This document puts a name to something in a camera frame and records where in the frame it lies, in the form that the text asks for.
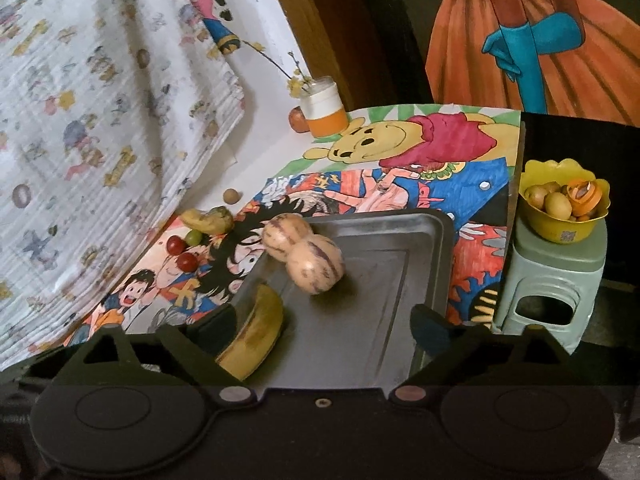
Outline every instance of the round black pad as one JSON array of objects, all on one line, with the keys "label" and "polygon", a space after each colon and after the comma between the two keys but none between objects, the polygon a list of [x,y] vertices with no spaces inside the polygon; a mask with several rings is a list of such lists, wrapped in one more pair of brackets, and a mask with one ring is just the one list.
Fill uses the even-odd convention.
[{"label": "round black pad", "polygon": [[206,413],[204,400],[186,383],[52,385],[31,410],[31,433],[63,468],[131,474],[176,458],[196,439]]},{"label": "round black pad", "polygon": [[453,441],[503,471],[558,474],[592,465],[614,431],[606,398],[592,386],[562,385],[544,366],[518,368],[515,377],[513,367],[496,370],[447,393],[440,416]]}]

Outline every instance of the metal bolt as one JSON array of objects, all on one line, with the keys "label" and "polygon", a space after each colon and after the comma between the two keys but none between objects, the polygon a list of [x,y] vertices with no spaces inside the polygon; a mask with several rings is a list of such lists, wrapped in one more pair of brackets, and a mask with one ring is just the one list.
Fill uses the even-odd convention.
[{"label": "metal bolt", "polygon": [[410,384],[396,388],[394,393],[396,394],[396,398],[403,402],[418,402],[427,396],[427,392],[424,391],[424,388]]},{"label": "metal bolt", "polygon": [[331,405],[332,402],[330,399],[316,399],[316,406],[318,408],[328,408]]},{"label": "metal bolt", "polygon": [[225,402],[245,402],[251,398],[251,390],[244,386],[227,386],[220,391],[220,399]]}]

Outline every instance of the yellow plastic bowl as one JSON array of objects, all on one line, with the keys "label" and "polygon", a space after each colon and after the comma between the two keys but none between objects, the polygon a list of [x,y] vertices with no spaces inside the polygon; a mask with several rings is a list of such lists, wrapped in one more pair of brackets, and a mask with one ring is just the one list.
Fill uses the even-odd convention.
[{"label": "yellow plastic bowl", "polygon": [[[560,186],[564,186],[564,184],[568,184],[574,178],[595,180],[602,190],[602,198],[596,206],[596,218],[587,220],[586,222],[558,220],[536,209],[524,200],[524,190],[529,186],[546,184],[554,180],[560,184]],[[596,178],[591,171],[585,170],[572,158],[566,158],[561,162],[554,160],[548,160],[546,162],[530,160],[525,164],[524,172],[520,176],[520,188],[518,192],[522,197],[520,200],[520,211],[524,214],[524,218],[529,225],[545,240],[556,244],[575,244],[576,242],[584,240],[591,234],[596,222],[600,222],[609,213],[609,205],[611,204],[609,200],[609,183],[602,178]]]}]

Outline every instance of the green plastic stool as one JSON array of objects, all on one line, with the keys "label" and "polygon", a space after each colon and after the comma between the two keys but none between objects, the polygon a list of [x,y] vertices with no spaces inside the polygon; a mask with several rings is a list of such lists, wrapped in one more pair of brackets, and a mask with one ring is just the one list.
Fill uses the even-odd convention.
[{"label": "green plastic stool", "polygon": [[[492,330],[520,335],[527,325],[541,324],[571,354],[593,312],[607,253],[607,226],[600,221],[588,238],[568,245],[541,238],[520,216],[514,227],[511,262]],[[524,316],[518,304],[529,296],[562,301],[571,307],[571,319],[556,324]]]}]

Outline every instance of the pepino melon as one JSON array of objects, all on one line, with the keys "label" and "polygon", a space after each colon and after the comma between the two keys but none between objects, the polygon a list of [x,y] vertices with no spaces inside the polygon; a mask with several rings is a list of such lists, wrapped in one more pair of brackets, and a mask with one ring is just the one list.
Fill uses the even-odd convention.
[{"label": "pepino melon", "polygon": [[344,275],[342,251],[325,236],[308,236],[290,250],[287,272],[309,294],[325,292]]},{"label": "pepino melon", "polygon": [[268,254],[284,262],[291,248],[303,238],[312,235],[311,226],[302,216],[282,213],[274,216],[262,230],[262,244]]}]

